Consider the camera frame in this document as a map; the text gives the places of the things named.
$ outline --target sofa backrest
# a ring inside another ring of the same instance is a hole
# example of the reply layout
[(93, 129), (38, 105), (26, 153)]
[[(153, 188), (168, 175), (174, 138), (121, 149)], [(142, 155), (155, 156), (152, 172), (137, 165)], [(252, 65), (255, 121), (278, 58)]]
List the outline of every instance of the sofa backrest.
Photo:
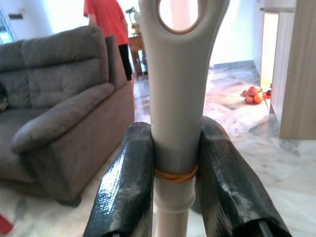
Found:
[(0, 83), (9, 108), (49, 108), (108, 81), (107, 47), (98, 27), (0, 46)]

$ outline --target marble floor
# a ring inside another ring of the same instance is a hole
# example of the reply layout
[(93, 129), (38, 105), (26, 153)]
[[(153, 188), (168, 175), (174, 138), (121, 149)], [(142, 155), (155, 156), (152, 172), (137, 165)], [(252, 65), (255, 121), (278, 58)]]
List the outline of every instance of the marble floor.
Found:
[[(262, 180), (292, 235), (316, 237), (316, 141), (278, 139), (279, 124), (269, 114), (269, 101), (245, 104), (240, 93), (259, 80), (251, 66), (209, 70), (203, 113), (226, 129)], [(135, 120), (150, 122), (148, 80), (135, 82), (134, 93)], [(0, 188), (0, 214), (14, 223), (7, 236), (82, 236), (101, 177), (118, 152), (117, 148), (83, 191), (77, 208)], [(206, 236), (202, 217), (192, 211), (188, 236)]]

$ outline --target black pants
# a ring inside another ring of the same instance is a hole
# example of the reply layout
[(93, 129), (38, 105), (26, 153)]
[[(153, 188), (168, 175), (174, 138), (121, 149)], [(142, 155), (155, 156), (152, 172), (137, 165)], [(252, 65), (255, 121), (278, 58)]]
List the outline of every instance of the black pants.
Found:
[(129, 63), (129, 51), (128, 51), (128, 45), (127, 44), (122, 44), (118, 46), (119, 48), (119, 53), (123, 61), (123, 66), (126, 74), (126, 79), (127, 80), (132, 80), (132, 68)]

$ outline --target red shirt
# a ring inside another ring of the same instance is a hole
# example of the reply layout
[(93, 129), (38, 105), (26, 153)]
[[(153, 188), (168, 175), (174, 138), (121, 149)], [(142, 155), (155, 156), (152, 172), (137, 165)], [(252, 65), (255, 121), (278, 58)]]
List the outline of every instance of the red shirt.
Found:
[(128, 44), (128, 37), (123, 25), (125, 16), (116, 0), (84, 0), (83, 15), (93, 14), (104, 35), (114, 35), (118, 45)]

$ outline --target rubber band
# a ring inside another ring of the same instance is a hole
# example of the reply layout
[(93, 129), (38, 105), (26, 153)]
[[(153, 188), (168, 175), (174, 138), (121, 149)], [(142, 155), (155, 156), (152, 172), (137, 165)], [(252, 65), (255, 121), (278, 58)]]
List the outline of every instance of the rubber band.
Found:
[(157, 177), (166, 179), (174, 183), (184, 183), (188, 180), (191, 180), (194, 176), (196, 176), (197, 172), (198, 172), (198, 165), (195, 166), (194, 170), (190, 174), (184, 174), (184, 175), (168, 174), (155, 168), (155, 175)]

